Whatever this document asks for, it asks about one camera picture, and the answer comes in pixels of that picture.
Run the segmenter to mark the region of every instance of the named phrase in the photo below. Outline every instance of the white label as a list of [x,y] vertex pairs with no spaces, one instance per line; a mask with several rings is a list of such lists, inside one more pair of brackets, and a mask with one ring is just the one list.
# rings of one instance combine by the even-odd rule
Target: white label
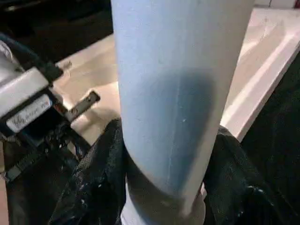
[[47,95],[42,95],[29,106],[25,107],[12,118],[10,118],[6,124],[12,131],[17,133],[34,121],[37,117],[42,115],[51,107],[51,105],[52,102],[50,98]]

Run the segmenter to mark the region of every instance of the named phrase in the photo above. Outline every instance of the black connector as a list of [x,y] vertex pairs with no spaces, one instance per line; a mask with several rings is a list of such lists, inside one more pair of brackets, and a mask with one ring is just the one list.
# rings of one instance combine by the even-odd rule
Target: black connector
[[53,83],[57,78],[63,75],[64,71],[52,62],[46,64],[34,65],[44,75],[49,83]]

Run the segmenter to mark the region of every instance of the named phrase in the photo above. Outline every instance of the black cable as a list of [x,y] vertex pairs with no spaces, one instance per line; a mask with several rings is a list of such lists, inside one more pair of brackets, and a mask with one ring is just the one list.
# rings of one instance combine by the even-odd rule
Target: black cable
[[6,44],[11,44],[16,50],[30,55],[34,59],[34,61],[42,61],[39,55],[32,51],[30,48],[21,44],[20,42],[17,42],[16,40],[13,40],[2,32],[0,32],[0,40],[5,42]]

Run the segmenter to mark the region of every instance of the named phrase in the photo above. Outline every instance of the dark background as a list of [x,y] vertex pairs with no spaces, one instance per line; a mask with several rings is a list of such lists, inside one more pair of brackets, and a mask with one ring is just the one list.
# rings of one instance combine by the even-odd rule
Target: dark background
[[110,1],[0,0],[0,31],[57,62],[112,34]]

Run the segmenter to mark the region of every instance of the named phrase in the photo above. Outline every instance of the cylindrical tube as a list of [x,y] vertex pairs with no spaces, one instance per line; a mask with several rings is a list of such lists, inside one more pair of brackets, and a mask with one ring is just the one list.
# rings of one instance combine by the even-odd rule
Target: cylindrical tube
[[112,0],[126,148],[185,211],[210,159],[253,2]]

